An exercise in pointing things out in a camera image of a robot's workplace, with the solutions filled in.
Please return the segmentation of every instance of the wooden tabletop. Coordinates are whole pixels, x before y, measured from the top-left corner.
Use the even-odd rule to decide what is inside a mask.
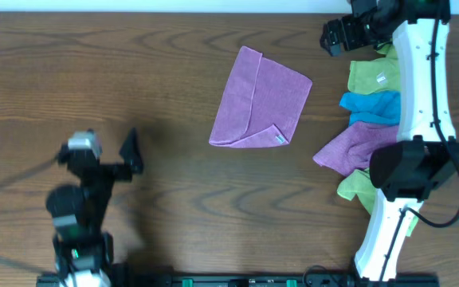
[[[102,160],[139,130],[146,173],[118,183],[104,229],[117,261],[196,273],[302,273],[345,269],[370,215],[335,190],[343,179],[312,156],[348,125],[338,107],[351,60],[329,57],[322,25],[338,15],[0,14],[0,255],[53,270],[53,225],[45,197],[75,183],[52,158],[74,131],[95,129]],[[268,149],[212,147],[208,138],[241,46],[313,81],[292,143]],[[451,21],[449,102],[459,139],[459,17]],[[422,213],[449,219],[455,177]],[[436,272],[459,286],[459,223],[422,223],[400,254],[402,272]],[[34,286],[35,273],[0,265],[0,286]]]

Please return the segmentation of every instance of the purple cloth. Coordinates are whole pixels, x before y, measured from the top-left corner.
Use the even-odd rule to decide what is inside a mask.
[[[368,168],[373,151],[396,143],[398,126],[355,122],[318,151],[313,160],[349,176],[357,168]]]
[[[307,77],[241,47],[209,143],[218,147],[289,144],[311,85]]]

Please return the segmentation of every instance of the towel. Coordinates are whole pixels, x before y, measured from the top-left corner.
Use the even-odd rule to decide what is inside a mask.
[[[391,45],[383,58],[374,61],[352,61],[348,90],[363,95],[380,91],[399,91],[398,54]]]
[[[330,167],[341,175],[368,168],[374,150],[396,143],[398,126],[356,122],[313,156],[322,167]]]
[[[395,125],[401,116],[399,92],[375,92],[367,96],[346,92],[339,105],[351,111],[350,125],[357,121]]]
[[[289,144],[311,86],[307,77],[241,47],[209,143],[218,147]]]
[[[375,205],[376,188],[371,183],[369,168],[365,171],[354,170],[338,186],[338,195],[346,200],[352,200],[356,195],[369,214],[373,212]],[[410,236],[418,224],[419,218],[414,216],[410,223],[406,236]]]

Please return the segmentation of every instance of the white wall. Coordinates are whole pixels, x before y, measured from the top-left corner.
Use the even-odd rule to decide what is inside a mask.
[[[0,0],[0,11],[349,13],[347,0]],[[459,14],[459,0],[451,0]]]

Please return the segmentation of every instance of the pile of cloths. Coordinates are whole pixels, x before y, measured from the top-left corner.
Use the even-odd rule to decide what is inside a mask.
[[[339,105],[351,112],[349,127],[323,147],[313,160],[346,176],[337,193],[352,200],[356,195],[371,213],[376,189],[370,180],[369,166],[374,150],[396,143],[401,115],[398,56],[393,45],[379,51],[385,54],[374,61],[350,64],[348,90]],[[410,224],[410,236],[418,218]]]

